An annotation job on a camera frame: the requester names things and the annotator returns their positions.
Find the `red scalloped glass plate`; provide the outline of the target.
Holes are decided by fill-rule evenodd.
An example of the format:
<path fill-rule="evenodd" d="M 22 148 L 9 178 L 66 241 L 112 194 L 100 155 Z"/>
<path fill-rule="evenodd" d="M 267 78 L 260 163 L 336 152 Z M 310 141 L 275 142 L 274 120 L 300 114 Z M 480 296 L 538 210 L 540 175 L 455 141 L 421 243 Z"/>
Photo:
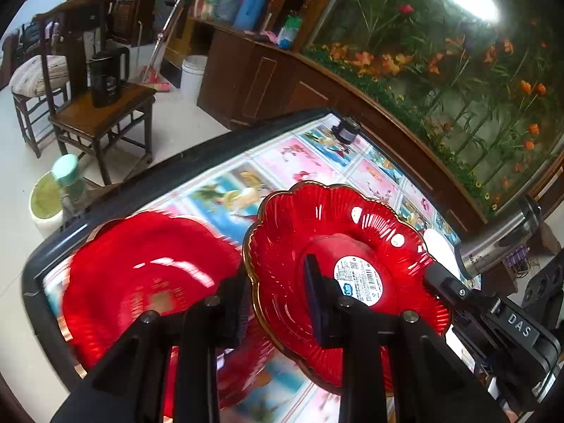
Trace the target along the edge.
<path fill-rule="evenodd" d="M 428 291 L 424 274 L 434 259 L 423 236 L 387 204 L 345 184 L 298 182 L 261 202 L 242 248 L 254 314 L 270 341 L 320 388 L 338 393 L 341 349 L 314 339 L 304 264 L 317 258 L 322 276 L 346 296 L 378 313 L 413 310 L 439 336 L 451 311 Z"/>

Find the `stainless steel electric kettle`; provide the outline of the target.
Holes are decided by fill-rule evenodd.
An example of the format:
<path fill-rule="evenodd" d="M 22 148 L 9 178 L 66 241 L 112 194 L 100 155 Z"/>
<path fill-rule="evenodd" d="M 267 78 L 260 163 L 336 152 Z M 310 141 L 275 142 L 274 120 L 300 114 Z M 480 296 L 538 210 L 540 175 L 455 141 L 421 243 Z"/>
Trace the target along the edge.
<path fill-rule="evenodd" d="M 469 280 L 485 273 L 524 245 L 541 224 L 540 205 L 530 196 L 518 199 L 473 237 L 455 245 L 459 270 Z"/>

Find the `white green bucket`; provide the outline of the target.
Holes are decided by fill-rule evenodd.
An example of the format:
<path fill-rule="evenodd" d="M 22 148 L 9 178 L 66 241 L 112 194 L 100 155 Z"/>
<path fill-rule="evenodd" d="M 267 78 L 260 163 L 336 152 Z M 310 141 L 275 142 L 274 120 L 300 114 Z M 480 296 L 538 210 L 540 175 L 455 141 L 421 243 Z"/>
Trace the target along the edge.
<path fill-rule="evenodd" d="M 29 212 L 36 229 L 43 238 L 58 230 L 63 222 L 63 209 L 58 185 L 51 172 L 35 183 L 29 198 Z"/>

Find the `green lidded plastic bottle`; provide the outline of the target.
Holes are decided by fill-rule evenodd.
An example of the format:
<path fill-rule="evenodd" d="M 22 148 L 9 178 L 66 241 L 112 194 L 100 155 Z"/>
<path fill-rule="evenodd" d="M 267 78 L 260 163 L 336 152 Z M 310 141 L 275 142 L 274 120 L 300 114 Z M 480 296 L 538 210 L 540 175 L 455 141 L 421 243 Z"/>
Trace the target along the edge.
<path fill-rule="evenodd" d="M 59 201 L 63 218 L 69 220 L 77 217 L 91 203 L 90 191 L 78 165 L 78 157 L 67 154 L 58 158 L 51 174 L 59 193 Z"/>

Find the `small black round device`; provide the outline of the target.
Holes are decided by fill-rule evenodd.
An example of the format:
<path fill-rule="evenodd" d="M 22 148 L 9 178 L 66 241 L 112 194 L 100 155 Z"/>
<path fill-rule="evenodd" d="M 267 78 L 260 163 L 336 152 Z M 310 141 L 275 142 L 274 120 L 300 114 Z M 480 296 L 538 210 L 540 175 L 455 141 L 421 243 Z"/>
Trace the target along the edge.
<path fill-rule="evenodd" d="M 353 117 L 342 117 L 337 125 L 332 127 L 335 138 L 343 144 L 351 145 L 360 134 L 361 126 Z"/>

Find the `cushioned wooden stool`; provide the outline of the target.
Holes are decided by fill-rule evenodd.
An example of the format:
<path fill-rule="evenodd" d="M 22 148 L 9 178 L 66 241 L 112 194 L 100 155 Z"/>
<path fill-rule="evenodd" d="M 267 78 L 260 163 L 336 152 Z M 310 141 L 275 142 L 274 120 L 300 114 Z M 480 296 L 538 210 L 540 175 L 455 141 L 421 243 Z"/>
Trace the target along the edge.
<path fill-rule="evenodd" d="M 59 108 L 69 98 L 69 74 L 65 56 L 48 55 L 47 67 L 54 104 L 56 108 Z M 41 56 L 36 55 L 18 67 L 8 87 L 12 93 L 22 139 L 39 159 L 41 157 L 40 144 L 54 133 L 51 126 L 40 130 L 38 136 L 33 130 L 37 124 L 45 123 L 50 113 Z"/>

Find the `black electric kettle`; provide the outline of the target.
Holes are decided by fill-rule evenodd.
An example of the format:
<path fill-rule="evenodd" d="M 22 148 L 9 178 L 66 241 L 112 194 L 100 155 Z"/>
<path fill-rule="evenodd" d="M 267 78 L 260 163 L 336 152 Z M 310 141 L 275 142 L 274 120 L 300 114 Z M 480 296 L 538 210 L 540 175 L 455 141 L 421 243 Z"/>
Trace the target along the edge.
<path fill-rule="evenodd" d="M 127 47 L 95 53 L 89 63 L 91 98 L 94 108 L 116 103 L 129 78 L 130 51 Z"/>

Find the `white plastic bucket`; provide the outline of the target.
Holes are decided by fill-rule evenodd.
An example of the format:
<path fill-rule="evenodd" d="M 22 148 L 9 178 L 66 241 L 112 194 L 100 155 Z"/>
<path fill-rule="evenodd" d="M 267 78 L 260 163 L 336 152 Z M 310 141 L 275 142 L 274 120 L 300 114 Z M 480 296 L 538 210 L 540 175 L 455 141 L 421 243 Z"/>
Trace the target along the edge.
<path fill-rule="evenodd" d="M 206 55 L 188 55 L 183 60 L 180 90 L 191 103 L 197 102 L 206 67 Z"/>

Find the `dark wooden cabinet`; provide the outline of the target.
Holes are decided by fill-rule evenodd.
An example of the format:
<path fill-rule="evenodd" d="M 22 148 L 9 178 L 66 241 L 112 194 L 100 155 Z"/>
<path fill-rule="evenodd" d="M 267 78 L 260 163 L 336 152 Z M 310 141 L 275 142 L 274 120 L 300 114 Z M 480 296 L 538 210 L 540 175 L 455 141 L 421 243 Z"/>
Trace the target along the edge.
<path fill-rule="evenodd" d="M 353 117 L 386 156 L 466 236 L 486 216 L 453 172 L 423 141 L 360 89 L 304 55 L 260 43 L 244 32 L 196 21 L 210 34 L 207 66 L 197 104 L 229 129 L 314 108 Z"/>

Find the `dark wooden chair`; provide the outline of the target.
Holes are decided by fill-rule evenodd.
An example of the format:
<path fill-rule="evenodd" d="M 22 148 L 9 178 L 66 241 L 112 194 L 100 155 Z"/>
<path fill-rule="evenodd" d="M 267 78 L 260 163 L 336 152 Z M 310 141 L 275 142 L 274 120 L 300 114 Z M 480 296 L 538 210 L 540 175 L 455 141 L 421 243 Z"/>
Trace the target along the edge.
<path fill-rule="evenodd" d="M 127 175 L 131 178 L 153 161 L 153 105 L 156 91 L 129 80 L 126 47 L 106 47 L 106 16 L 115 0 L 68 0 L 33 21 L 39 29 L 40 65 L 49 121 L 60 153 L 74 147 L 98 163 L 104 185 L 112 183 L 106 154 L 124 141 L 143 151 Z M 59 23 L 57 46 L 45 35 L 48 21 Z M 48 60 L 55 50 L 67 64 L 70 97 L 55 106 Z"/>

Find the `blue plastic jug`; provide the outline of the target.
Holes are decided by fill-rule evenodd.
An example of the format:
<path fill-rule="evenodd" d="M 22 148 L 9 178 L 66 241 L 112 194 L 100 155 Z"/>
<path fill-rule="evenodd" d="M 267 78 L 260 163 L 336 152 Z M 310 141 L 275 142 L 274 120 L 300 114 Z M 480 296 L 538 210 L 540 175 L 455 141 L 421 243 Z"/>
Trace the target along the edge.
<path fill-rule="evenodd" d="M 242 0 L 232 28 L 239 31 L 253 31 L 263 12 L 267 0 Z"/>

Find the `flower wall picture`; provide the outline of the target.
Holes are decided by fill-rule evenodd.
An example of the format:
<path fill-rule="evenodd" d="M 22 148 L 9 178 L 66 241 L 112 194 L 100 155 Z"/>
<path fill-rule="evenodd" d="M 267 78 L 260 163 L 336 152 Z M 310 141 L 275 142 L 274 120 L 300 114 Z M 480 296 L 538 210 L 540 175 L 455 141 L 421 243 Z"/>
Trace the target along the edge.
<path fill-rule="evenodd" d="M 305 55 L 372 98 L 486 215 L 563 144 L 563 0 L 330 0 Z"/>

